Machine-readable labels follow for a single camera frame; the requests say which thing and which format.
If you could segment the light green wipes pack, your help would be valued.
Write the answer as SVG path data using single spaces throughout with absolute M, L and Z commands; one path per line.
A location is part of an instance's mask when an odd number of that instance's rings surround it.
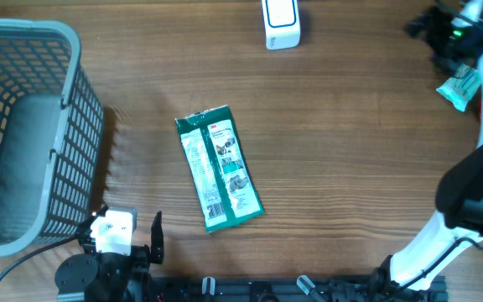
M 462 64 L 436 91 L 456 110 L 465 112 L 481 83 L 480 72 L 473 67 Z

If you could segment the green 3M package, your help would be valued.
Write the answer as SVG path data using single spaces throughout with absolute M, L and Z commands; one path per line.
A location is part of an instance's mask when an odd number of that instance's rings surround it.
M 264 213 L 243 156 L 231 109 L 225 105 L 175 120 L 208 233 Z

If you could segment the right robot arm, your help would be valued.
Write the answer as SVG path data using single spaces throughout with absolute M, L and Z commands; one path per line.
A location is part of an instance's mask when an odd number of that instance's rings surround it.
M 476 149 L 448 170 L 435 194 L 436 211 L 418 235 L 376 268 L 366 286 L 370 301 L 430 301 L 439 272 L 468 247 L 483 251 L 483 1 L 463 1 L 455 10 L 437 1 L 409 21 L 405 32 L 424 39 L 434 66 L 457 81 L 471 63 L 481 87 L 480 132 Z

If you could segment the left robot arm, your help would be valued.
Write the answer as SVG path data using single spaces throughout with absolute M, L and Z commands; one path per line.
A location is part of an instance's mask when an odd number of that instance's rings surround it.
M 164 301 L 149 273 L 164 262 L 163 215 L 156 213 L 150 243 L 136 246 L 132 236 L 138 211 L 104 206 L 79 226 L 83 253 L 66 259 L 55 273 L 58 301 Z

